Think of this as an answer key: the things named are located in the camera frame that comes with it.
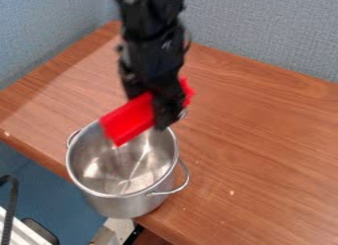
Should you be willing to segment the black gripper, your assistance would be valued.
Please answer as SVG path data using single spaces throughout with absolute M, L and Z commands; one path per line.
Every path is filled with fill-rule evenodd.
M 174 28 L 146 41 L 126 40 L 118 60 L 120 81 L 128 99 L 154 94 L 155 128 L 165 130 L 181 120 L 186 95 L 178 87 L 178 72 L 190 43 L 185 28 Z

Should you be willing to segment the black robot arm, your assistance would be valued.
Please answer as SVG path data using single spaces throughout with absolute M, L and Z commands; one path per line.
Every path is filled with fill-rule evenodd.
M 127 97 L 154 95 L 155 128 L 179 120 L 185 93 L 178 73 L 190 42 L 179 19 L 185 0 L 115 0 L 122 19 L 119 73 Z

